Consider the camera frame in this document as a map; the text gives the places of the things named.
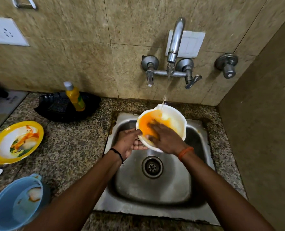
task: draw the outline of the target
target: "person's left hand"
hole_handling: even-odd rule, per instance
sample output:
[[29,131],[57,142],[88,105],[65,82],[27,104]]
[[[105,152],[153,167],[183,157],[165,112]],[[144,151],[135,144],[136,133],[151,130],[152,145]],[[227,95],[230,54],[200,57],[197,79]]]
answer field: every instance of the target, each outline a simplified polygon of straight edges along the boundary
[[138,140],[139,135],[142,135],[141,130],[135,130],[135,128],[119,132],[117,143],[113,148],[119,151],[123,160],[126,160],[131,155],[132,150],[148,149]]

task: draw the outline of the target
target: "wall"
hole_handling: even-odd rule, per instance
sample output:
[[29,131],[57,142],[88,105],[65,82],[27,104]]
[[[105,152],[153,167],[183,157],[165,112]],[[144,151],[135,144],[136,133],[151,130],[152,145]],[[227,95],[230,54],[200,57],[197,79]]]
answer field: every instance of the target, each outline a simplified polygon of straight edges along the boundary
[[285,23],[219,104],[249,201],[285,230]]
[[[217,105],[285,21],[285,0],[34,0],[38,11],[0,0],[0,17],[13,18],[31,47],[0,45],[0,84],[51,92],[70,80],[101,96],[161,100],[165,78],[147,87],[142,55],[165,68],[169,29],[206,32],[194,60],[203,79],[190,90],[174,79],[170,101]],[[240,57],[237,76],[214,71],[224,52]]]

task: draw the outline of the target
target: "yellow and white plate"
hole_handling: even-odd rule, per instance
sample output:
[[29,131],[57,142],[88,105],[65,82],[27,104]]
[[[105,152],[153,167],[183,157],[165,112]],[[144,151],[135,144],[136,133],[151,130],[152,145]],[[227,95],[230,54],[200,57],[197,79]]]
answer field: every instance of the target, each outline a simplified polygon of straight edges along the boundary
[[0,164],[11,164],[29,156],[43,139],[43,127],[34,121],[15,123],[0,132]]

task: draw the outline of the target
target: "drain hole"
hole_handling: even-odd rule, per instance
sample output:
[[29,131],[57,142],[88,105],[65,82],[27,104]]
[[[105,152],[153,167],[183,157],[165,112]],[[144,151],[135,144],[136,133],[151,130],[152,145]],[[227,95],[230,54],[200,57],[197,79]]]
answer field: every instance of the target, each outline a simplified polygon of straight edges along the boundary
[[163,172],[163,163],[156,156],[149,156],[142,163],[142,171],[148,178],[158,178]]

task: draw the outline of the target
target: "water stream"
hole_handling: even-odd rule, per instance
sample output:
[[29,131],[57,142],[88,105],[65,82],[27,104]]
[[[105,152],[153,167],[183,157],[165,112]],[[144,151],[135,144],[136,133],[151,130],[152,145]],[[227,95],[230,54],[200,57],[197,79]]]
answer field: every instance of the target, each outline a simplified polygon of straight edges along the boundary
[[168,88],[169,88],[169,85],[171,84],[171,74],[172,72],[175,70],[175,64],[174,63],[168,63],[167,64],[167,87],[166,87],[166,90],[165,90],[165,94],[164,94],[164,97],[163,97],[163,103],[162,103],[162,108],[163,108],[163,105],[164,105],[164,102],[166,101],[167,99],[167,93],[168,93]]

